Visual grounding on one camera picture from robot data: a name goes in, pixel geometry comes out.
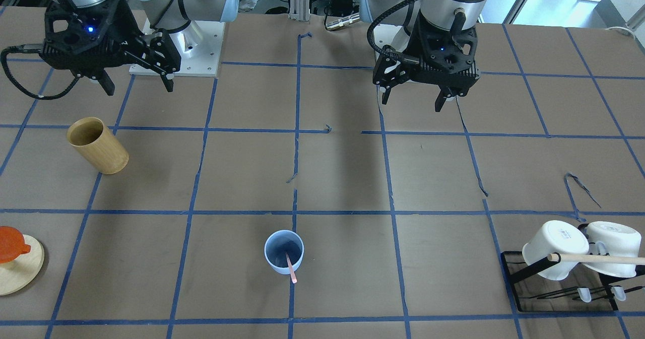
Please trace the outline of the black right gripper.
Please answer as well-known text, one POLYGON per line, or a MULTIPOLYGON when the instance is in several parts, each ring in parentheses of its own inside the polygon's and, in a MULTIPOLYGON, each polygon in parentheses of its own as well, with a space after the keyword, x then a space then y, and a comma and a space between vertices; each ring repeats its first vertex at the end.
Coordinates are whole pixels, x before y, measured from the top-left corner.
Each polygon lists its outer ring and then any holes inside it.
POLYGON ((144 35, 126 0, 104 0, 80 7, 73 0, 52 2, 44 15, 45 37, 39 55, 55 69, 96 78, 108 96, 115 84, 104 70, 137 64, 160 75, 168 93, 180 54, 165 29, 144 35))

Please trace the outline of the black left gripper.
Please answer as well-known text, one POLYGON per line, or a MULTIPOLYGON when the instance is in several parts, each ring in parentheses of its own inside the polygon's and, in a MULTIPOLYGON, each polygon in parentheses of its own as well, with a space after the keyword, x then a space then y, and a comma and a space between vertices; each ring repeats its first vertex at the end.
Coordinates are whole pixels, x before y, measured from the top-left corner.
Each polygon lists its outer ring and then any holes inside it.
POLYGON ((452 36, 433 26, 422 25, 410 35, 405 50, 384 45, 382 50, 397 53, 401 61, 379 56, 372 82, 381 89, 381 103, 387 105, 392 89, 407 81, 438 86, 435 112, 446 102, 465 96, 481 73, 475 61, 478 36, 474 27, 452 36))

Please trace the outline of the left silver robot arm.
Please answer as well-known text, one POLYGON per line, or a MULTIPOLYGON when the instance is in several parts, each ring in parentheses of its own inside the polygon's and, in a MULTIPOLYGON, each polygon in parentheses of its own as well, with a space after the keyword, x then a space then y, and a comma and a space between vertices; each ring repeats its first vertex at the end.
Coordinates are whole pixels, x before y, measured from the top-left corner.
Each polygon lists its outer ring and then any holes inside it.
POLYGON ((361 21, 378 55, 372 82, 387 103, 407 81, 438 86, 435 111, 479 80, 476 24, 486 0, 361 0, 361 21))

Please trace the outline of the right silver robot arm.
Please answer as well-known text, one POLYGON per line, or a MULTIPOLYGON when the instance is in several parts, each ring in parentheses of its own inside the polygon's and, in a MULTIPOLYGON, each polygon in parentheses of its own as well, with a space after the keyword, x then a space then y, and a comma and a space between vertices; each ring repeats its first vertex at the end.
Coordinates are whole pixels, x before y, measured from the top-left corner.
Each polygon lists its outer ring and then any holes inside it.
POLYGON ((127 0, 51 0, 39 56, 74 80, 89 78, 106 94, 108 68, 139 65, 158 75, 169 93, 181 73, 214 75, 216 45, 206 27, 232 22, 239 0, 139 0, 150 31, 141 31, 127 0))

